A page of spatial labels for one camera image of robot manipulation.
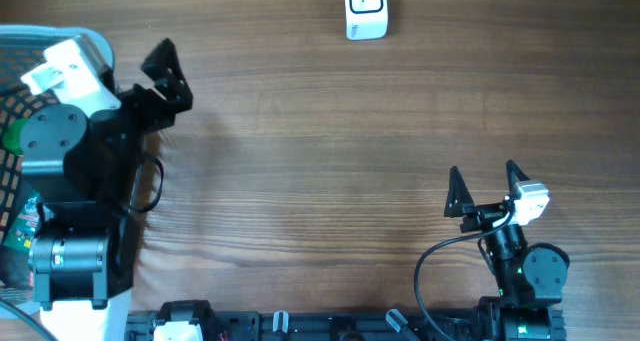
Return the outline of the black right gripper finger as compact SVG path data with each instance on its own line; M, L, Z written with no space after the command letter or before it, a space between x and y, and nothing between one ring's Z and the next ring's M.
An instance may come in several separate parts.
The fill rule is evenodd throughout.
M450 168L449 190L445 202L444 216L463 217L474 212L475 203L457 166Z
M530 180L530 178L519 168L519 166L512 159L509 159L506 162L506 174L509 187L509 195L511 197L515 197L517 195L516 184L518 182Z

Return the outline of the green lid white jar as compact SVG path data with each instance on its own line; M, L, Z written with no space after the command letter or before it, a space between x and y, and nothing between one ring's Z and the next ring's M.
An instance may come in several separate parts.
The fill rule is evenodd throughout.
M17 119L8 126L7 130L2 136L2 146L6 150L18 156L24 155L24 151L20 146L20 137L27 122L27 118Z

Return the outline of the green glove package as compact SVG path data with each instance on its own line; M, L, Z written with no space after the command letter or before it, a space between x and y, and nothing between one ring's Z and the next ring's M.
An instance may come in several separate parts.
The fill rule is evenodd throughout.
M39 193L32 190L14 219L3 245L17 252L28 254L40 224L37 203Z

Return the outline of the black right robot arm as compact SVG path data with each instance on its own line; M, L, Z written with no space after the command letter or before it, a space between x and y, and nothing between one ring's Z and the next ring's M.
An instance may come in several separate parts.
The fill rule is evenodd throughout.
M541 217L550 202L546 185L506 163L509 193L497 203L474 202L459 168L449 174L444 215L460 217L460 231L478 233L481 255L499 295L485 296L470 312L469 325L456 336L470 340L564 340L562 301L568 254L549 243L530 244L523 228Z

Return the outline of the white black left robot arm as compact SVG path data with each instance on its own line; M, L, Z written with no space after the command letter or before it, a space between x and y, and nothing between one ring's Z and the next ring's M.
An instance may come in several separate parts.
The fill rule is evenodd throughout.
M31 93L57 100L20 137L22 176L40 195L29 252L34 298L55 340L125 336L141 236L135 196L151 160L146 139L193 104L172 41L161 41L141 68L151 86L120 90L102 53L79 35L47 48L22 77Z

